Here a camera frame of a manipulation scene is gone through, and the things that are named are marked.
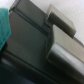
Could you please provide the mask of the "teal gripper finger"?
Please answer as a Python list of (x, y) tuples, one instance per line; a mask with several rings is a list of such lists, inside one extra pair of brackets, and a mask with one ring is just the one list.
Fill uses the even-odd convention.
[(0, 51), (10, 35), (9, 11), (6, 8), (2, 8), (0, 10)]

